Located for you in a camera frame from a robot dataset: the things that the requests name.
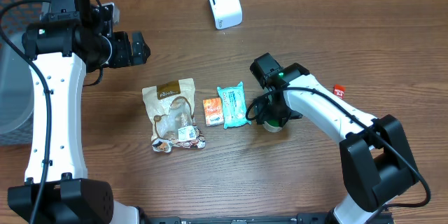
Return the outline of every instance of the orange package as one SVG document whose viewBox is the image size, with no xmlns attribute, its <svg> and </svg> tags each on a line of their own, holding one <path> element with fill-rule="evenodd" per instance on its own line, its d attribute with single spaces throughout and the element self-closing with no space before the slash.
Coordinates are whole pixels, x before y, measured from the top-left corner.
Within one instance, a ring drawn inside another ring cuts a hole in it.
<svg viewBox="0 0 448 224">
<path fill-rule="evenodd" d="M 216 126 L 224 123 L 223 105 L 221 98 L 205 99 L 204 112 L 207 126 Z"/>
</svg>

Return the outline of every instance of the teal wrapper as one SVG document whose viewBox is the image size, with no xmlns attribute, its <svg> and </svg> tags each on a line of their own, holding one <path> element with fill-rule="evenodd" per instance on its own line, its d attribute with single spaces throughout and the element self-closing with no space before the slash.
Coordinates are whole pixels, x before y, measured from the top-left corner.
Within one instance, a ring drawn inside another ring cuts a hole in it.
<svg viewBox="0 0 448 224">
<path fill-rule="evenodd" d="M 251 121 L 246 119 L 246 100 L 243 82 L 236 87 L 217 87 L 218 95 L 223 102 L 224 129 L 239 127 Z"/>
</svg>

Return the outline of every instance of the wood grain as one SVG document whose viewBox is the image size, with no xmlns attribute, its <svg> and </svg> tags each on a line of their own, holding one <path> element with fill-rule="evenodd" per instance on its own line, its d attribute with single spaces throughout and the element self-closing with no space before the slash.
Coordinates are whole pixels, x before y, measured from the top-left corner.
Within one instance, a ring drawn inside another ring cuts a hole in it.
<svg viewBox="0 0 448 224">
<path fill-rule="evenodd" d="M 327 88 L 346 86 L 355 107 L 399 118 L 433 200 L 393 209 L 396 223 L 446 223 L 448 214 L 448 0 L 241 0 L 241 25 L 217 31 L 207 0 L 101 0 L 121 9 L 115 30 L 141 30 L 144 66 L 107 69 L 83 92 L 89 177 L 150 216 L 286 215 L 328 211 L 346 195 L 338 147 L 308 119 L 280 133 L 261 126 L 205 127 L 202 100 L 244 82 L 262 90 L 249 65 L 270 52 L 306 66 Z M 96 73 L 89 74 L 86 83 Z M 194 78 L 196 119 L 207 146 L 154 153 L 141 89 Z M 0 148 L 0 223 L 24 223 L 6 203 L 22 184 L 29 146 Z M 396 202 L 424 198 L 420 185 Z"/>
</svg>

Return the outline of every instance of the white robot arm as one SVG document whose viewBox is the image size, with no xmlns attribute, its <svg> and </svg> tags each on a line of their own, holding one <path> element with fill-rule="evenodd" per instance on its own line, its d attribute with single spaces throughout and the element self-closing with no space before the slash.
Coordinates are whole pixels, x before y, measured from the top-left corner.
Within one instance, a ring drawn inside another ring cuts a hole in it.
<svg viewBox="0 0 448 224">
<path fill-rule="evenodd" d="M 8 205 L 32 223 L 145 223 L 140 208 L 113 199 L 107 182 L 88 179 L 84 162 L 81 92 L 86 73 L 145 64 L 151 54 L 140 32 L 133 33 L 131 44 L 127 33 L 113 31 L 119 16 L 114 3 L 97 2 L 92 6 L 90 0 L 51 0 L 51 13 L 24 33 L 25 52 L 11 46 L 32 61 L 34 128 L 25 185 L 8 189 Z"/>
<path fill-rule="evenodd" d="M 408 207 L 387 203 L 419 181 L 427 192 L 421 205 L 429 202 L 429 187 L 417 171 L 403 127 L 392 115 L 378 119 L 350 106 L 303 66 L 283 68 L 269 53 L 256 59 L 250 70 L 265 94 L 248 107 L 249 120 L 277 132 L 288 120 L 305 116 L 339 144 L 349 194 L 325 223 L 363 224 L 385 207 Z M 249 118 L 252 108 L 255 117 Z M 384 148 L 384 153 L 373 158 L 373 148 Z"/>
</svg>

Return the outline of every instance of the red object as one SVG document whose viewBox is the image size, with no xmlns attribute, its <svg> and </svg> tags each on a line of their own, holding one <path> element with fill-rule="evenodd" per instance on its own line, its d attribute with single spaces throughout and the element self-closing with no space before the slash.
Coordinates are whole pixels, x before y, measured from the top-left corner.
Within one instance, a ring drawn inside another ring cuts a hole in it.
<svg viewBox="0 0 448 224">
<path fill-rule="evenodd" d="M 343 99 L 345 93 L 345 87 L 341 85 L 335 85 L 333 88 L 333 94 L 335 94 L 337 97 Z"/>
</svg>

